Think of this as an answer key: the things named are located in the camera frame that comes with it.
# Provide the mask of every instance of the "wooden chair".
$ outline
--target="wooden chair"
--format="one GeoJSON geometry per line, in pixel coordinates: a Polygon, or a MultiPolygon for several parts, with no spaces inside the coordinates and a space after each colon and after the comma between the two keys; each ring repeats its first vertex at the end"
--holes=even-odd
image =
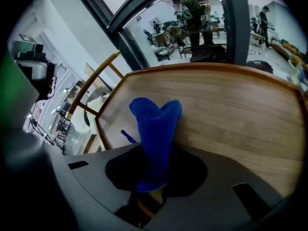
{"type": "Polygon", "coordinates": [[[123,129],[140,141],[129,104],[146,97],[159,107],[178,99],[182,117],[173,141],[224,155],[250,169],[282,196],[293,192],[303,166],[308,114],[296,86],[250,67],[188,63],[147,68],[122,76],[111,55],[86,81],[71,105],[95,114],[106,150],[129,145],[123,129]],[[121,81],[99,112],[80,103],[81,96],[107,66],[121,81]]]}

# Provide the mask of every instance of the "blue cloth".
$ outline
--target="blue cloth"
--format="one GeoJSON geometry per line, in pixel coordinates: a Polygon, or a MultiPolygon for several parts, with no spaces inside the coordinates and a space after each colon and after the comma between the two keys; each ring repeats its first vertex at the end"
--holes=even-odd
{"type": "Polygon", "coordinates": [[[129,105],[138,123],[146,163],[146,176],[137,185],[137,192],[155,191],[168,180],[170,146],[182,106],[178,100],[162,108],[147,98],[136,98],[129,105]]]}

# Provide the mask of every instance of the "floor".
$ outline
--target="floor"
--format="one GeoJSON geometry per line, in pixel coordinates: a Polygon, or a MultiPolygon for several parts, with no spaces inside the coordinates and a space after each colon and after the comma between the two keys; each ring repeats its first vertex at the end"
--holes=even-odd
{"type": "MultiPolygon", "coordinates": [[[[186,44],[190,44],[189,37],[186,37],[184,40],[186,44]]],[[[227,35],[223,32],[217,35],[217,33],[213,34],[213,42],[215,44],[226,44],[227,43],[227,35]]],[[[200,44],[203,44],[203,38],[200,37],[200,44]]],[[[180,53],[177,49],[177,45],[175,45],[175,51],[170,55],[170,60],[163,60],[160,62],[160,65],[169,65],[169,64],[180,64],[180,63],[189,63],[192,54],[182,54],[182,58],[180,57],[180,53]]],[[[274,49],[268,49],[264,46],[249,44],[249,52],[247,56],[248,61],[266,61],[273,68],[273,74],[287,80],[287,77],[294,72],[294,68],[289,65],[289,63],[274,49]]]]}

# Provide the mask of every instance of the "black shirt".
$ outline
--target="black shirt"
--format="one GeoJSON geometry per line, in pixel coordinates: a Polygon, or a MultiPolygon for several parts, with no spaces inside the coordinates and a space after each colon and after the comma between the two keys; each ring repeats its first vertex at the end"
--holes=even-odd
{"type": "Polygon", "coordinates": [[[262,19],[261,21],[261,27],[268,27],[268,25],[264,21],[268,21],[266,18],[266,14],[264,12],[260,12],[260,18],[262,19]]]}

